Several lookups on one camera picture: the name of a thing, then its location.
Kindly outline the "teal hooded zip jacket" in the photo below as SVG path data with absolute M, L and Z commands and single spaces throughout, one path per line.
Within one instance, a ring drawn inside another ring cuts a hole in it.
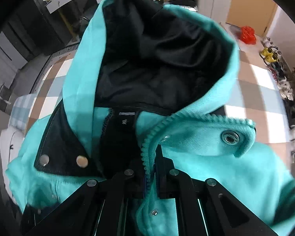
M 191 178 L 214 178 L 277 235 L 295 235 L 295 179 L 248 119 L 229 118 L 239 49 L 210 18 L 151 0 L 102 0 L 52 113 L 8 165 L 22 216 L 90 179 L 142 170 L 141 235 L 178 235 L 174 199 L 157 195 L 156 149 Z

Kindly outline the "plaid checkered bed sheet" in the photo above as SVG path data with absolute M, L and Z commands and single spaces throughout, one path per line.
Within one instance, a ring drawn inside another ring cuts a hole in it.
M 285 160 L 289 125 L 274 79 L 260 58 L 240 51 L 240 71 L 225 113 L 232 118 L 256 122 L 256 141 L 270 146 Z M 26 132 L 37 119 L 48 116 L 62 98 L 62 86 L 74 51 L 57 52 L 50 57 L 34 93 L 16 99 L 9 125 Z

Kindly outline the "yellow shoes on floor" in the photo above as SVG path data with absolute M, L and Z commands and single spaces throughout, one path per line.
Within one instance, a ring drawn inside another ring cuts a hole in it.
M 276 47 L 266 47 L 260 51 L 259 55 L 266 65 L 278 62 L 282 57 L 282 53 Z

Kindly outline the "orange plastic bag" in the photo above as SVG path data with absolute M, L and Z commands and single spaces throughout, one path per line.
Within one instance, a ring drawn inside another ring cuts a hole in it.
M 243 26 L 240 28 L 240 37 L 239 39 L 244 42 L 245 44 L 256 44 L 256 37 L 255 37 L 255 31 L 252 27 L 249 26 Z

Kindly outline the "black tall wardrobe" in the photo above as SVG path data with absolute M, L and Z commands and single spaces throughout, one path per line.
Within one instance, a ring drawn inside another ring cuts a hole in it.
M 49 13 L 38 0 L 27 0 L 6 22 L 3 33 L 31 61 L 66 47 L 72 36 L 59 13 Z

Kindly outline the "black duffel bag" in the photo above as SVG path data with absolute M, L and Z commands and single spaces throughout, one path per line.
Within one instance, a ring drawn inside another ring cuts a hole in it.
M 99 6 L 99 4 L 92 5 L 80 17 L 80 19 L 78 21 L 78 26 L 77 26 L 78 35 L 79 35 L 80 39 L 82 39 L 82 36 L 83 36 L 86 28 L 88 27 L 92 17 L 94 16 L 95 11 L 97 10 L 98 6 Z

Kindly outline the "wooden door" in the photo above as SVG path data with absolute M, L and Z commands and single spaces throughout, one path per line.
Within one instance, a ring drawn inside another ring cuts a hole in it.
M 255 34 L 262 37 L 270 27 L 277 7 L 273 0 L 231 0 L 226 23 L 252 27 Z

